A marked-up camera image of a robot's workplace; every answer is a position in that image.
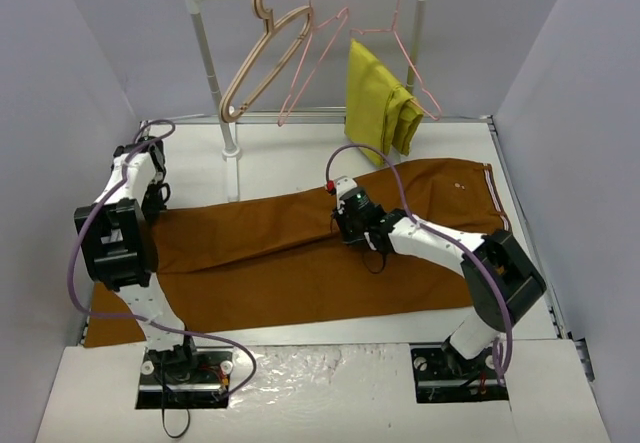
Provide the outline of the brown trousers with striped waistband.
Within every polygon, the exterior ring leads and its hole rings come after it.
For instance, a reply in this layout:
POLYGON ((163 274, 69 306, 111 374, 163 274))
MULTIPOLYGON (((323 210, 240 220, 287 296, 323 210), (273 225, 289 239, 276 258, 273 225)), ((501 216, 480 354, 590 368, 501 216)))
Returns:
MULTIPOLYGON (((465 232, 510 222, 490 165, 421 159, 363 175, 385 209, 403 204, 421 218, 465 232)), ((451 310, 471 303, 464 279, 412 257, 377 259, 343 243, 323 189, 163 212, 152 232, 159 282, 186 327, 219 333, 451 310)))

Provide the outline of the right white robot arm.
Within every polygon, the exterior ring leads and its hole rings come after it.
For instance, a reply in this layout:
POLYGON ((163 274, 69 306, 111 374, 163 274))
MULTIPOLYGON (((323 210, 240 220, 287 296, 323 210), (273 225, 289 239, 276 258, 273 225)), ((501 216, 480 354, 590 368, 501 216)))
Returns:
POLYGON ((446 369, 465 376, 480 354, 501 334, 508 335, 542 298, 546 282, 513 234, 467 233, 429 223, 402 209, 385 211, 373 203, 342 202, 333 210, 343 241, 382 255, 415 257, 463 277, 472 312, 443 344, 446 369))

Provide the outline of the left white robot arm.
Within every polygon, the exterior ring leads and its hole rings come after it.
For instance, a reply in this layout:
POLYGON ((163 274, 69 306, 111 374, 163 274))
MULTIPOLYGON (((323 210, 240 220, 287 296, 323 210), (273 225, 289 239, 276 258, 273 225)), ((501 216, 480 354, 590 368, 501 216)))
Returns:
POLYGON ((195 378, 201 356, 172 310, 157 277, 158 251, 151 225, 166 209, 164 145, 139 137, 113 155, 107 186, 95 202, 74 212, 80 237, 74 253, 90 278, 118 296, 143 331, 147 355, 179 381, 195 378))

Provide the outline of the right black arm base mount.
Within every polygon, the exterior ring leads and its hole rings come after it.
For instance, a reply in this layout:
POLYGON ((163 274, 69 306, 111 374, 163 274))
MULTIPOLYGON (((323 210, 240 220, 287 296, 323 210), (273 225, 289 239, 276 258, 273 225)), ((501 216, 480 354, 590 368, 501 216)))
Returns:
POLYGON ((491 348, 472 360, 456 360, 440 344, 410 346, 415 398, 418 404, 508 401, 498 381, 491 348))

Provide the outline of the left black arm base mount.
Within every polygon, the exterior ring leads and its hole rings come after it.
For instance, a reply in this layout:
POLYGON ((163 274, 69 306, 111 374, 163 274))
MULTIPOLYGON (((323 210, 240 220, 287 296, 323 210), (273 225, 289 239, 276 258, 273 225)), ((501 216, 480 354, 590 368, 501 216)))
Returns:
POLYGON ((135 408, 160 412, 162 429, 174 441, 191 426, 194 410, 221 410, 229 405, 233 353, 229 348, 198 348, 186 363, 143 358, 135 408))

